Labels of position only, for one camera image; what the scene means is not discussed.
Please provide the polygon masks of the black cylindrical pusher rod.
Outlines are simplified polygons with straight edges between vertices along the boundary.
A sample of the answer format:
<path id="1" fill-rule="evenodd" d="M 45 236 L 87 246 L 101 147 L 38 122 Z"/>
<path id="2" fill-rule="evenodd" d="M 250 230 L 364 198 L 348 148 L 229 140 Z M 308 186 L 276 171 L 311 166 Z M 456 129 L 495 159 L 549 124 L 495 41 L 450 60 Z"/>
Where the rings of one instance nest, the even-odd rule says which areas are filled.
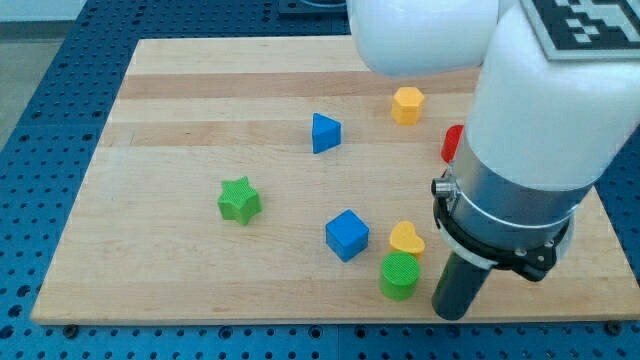
<path id="1" fill-rule="evenodd" d="M 490 272 L 452 252 L 431 298 L 435 313 L 445 320 L 461 319 Z"/>

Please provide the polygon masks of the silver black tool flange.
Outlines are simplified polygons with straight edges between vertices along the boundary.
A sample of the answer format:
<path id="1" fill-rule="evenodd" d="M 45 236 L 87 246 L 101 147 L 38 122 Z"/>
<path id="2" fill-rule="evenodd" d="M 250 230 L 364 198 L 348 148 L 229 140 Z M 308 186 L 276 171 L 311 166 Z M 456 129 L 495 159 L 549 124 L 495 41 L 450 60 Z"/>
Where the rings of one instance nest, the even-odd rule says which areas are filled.
<path id="1" fill-rule="evenodd" d="M 534 282 L 564 256 L 575 211 L 590 189 L 517 184 L 488 167 L 467 135 L 431 185 L 434 219 L 456 255 L 483 270 L 510 270 Z"/>

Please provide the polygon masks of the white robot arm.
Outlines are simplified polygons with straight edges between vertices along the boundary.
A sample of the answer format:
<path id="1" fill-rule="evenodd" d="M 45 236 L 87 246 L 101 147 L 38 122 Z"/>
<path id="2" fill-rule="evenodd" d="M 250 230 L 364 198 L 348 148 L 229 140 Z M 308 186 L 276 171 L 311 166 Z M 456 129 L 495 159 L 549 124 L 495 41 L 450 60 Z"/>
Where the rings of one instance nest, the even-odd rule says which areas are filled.
<path id="1" fill-rule="evenodd" d="M 454 158 L 431 185 L 451 248 L 435 312 L 461 318 L 494 269 L 543 279 L 638 126 L 638 3 L 349 0 L 346 9 L 376 73 L 480 68 Z"/>

